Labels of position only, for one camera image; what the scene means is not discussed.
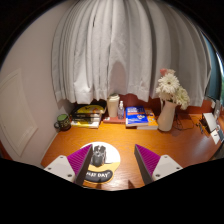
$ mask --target white flower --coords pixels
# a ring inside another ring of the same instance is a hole
[[[172,73],[167,73],[158,80],[161,92],[174,94],[180,86],[179,80]]]
[[[169,93],[161,91],[161,87],[156,88],[156,93],[158,93],[159,98],[161,100],[171,100],[172,99],[172,95],[169,94]]]
[[[174,75],[175,71],[172,69],[161,69],[160,73],[163,76],[158,80],[159,86],[156,88],[159,98],[176,103],[181,106],[182,110],[186,110],[190,104],[190,98],[186,89],[180,86],[179,80]]]
[[[175,73],[176,71],[174,71],[173,69],[167,69],[166,72],[167,72],[167,74],[170,73],[170,74],[173,74],[173,75],[174,75],[174,73]]]
[[[173,101],[176,104],[181,105],[182,110],[187,109],[188,105],[190,104],[190,98],[187,94],[186,89],[184,89],[182,86],[179,86],[176,94],[173,95]]]

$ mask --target white curtain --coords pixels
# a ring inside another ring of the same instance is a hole
[[[176,71],[190,105],[201,106],[211,72],[200,30],[153,0],[81,0],[55,32],[52,79],[57,101],[87,103],[112,93],[156,98],[160,69]]]

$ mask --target wooden desk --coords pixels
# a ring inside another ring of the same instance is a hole
[[[57,134],[41,165],[46,167],[59,155],[68,156],[91,142],[106,142],[113,145],[120,153],[121,163],[115,171],[113,179],[105,184],[90,184],[84,186],[103,190],[123,190],[144,186],[141,173],[134,155],[135,144],[141,145],[158,155],[167,154],[183,168],[207,162],[218,150],[221,142],[215,145],[209,134],[201,133],[195,124],[201,115],[179,114],[182,128],[172,128],[169,132],[159,130],[126,129],[123,124],[104,124],[98,129],[72,127],[67,132]]]

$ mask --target vase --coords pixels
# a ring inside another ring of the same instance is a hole
[[[173,125],[173,119],[177,104],[165,101],[162,112],[157,119],[158,129],[161,131],[170,131]]]

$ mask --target book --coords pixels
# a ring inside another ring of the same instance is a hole
[[[71,116],[75,118],[100,118],[101,113],[75,113],[71,112]]]
[[[126,126],[146,126],[148,124],[147,115],[143,106],[126,107]]]
[[[72,117],[73,121],[100,121],[100,117]]]
[[[153,113],[151,108],[145,108],[145,113],[147,115],[148,119],[148,125],[146,126],[139,126],[137,129],[142,130],[157,130],[158,129],[158,123],[156,121],[155,114]]]
[[[79,128],[98,128],[100,121],[72,121],[71,125]]]
[[[77,106],[73,109],[72,113],[73,116],[76,116],[77,114],[104,114],[106,108],[106,101],[98,101],[95,103],[93,102],[91,104],[77,104]]]

